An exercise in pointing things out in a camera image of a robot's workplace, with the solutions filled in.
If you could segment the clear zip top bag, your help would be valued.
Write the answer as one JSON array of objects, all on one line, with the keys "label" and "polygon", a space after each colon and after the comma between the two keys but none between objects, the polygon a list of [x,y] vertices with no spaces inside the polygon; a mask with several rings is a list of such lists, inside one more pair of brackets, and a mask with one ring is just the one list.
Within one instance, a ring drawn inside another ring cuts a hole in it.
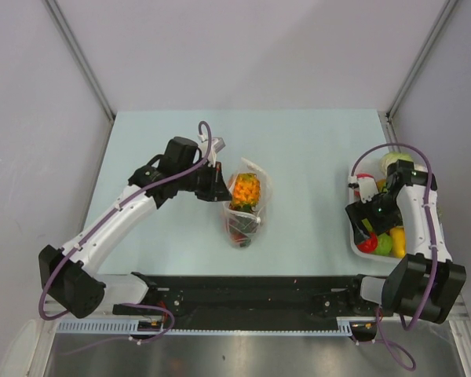
[{"label": "clear zip top bag", "polygon": [[242,158],[228,179],[232,199],[222,203],[222,218],[233,247],[248,248],[266,223],[273,185],[268,173],[256,163]]}]

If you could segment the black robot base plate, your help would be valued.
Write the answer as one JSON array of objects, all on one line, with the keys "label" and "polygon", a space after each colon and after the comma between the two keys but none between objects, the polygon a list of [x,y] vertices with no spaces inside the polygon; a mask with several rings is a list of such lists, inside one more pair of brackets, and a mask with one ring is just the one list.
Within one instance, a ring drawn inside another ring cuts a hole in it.
[{"label": "black robot base plate", "polygon": [[359,295],[358,276],[150,276],[133,307],[121,299],[115,315],[168,309],[177,330],[334,330],[339,317],[373,317],[376,305]]}]

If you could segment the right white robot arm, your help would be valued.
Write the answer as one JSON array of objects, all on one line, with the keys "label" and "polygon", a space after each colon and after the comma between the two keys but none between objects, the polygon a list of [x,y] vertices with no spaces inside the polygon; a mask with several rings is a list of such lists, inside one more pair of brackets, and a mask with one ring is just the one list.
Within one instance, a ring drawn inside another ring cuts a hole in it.
[{"label": "right white robot arm", "polygon": [[352,250],[362,258],[394,264],[386,278],[358,276],[346,295],[348,309],[364,315],[380,305],[390,313],[443,323],[466,281],[453,263],[437,213],[437,184],[421,165],[382,158],[383,175],[370,162],[349,176],[345,208]]}]

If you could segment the orange toy pineapple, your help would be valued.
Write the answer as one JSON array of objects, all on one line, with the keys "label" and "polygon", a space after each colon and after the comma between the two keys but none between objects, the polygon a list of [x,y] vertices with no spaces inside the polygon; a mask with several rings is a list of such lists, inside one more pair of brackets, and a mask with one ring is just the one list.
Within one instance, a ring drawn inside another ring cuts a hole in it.
[{"label": "orange toy pineapple", "polygon": [[229,208],[234,211],[253,213],[261,198],[261,183],[255,173],[238,174],[235,178],[232,201]]}]

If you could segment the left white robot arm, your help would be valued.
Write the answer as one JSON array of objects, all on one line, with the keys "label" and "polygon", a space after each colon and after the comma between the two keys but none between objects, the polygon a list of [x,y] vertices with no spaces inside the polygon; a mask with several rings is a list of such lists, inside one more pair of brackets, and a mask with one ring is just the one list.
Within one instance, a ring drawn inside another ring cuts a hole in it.
[{"label": "left white robot arm", "polygon": [[117,200],[87,229],[60,248],[44,247],[38,256],[43,296],[65,313],[85,318],[101,304],[130,303],[139,313],[158,304],[153,284],[139,273],[104,279],[98,270],[119,242],[148,215],[179,192],[192,192],[206,202],[231,200],[217,153],[220,137],[169,140],[166,150],[139,167]]}]

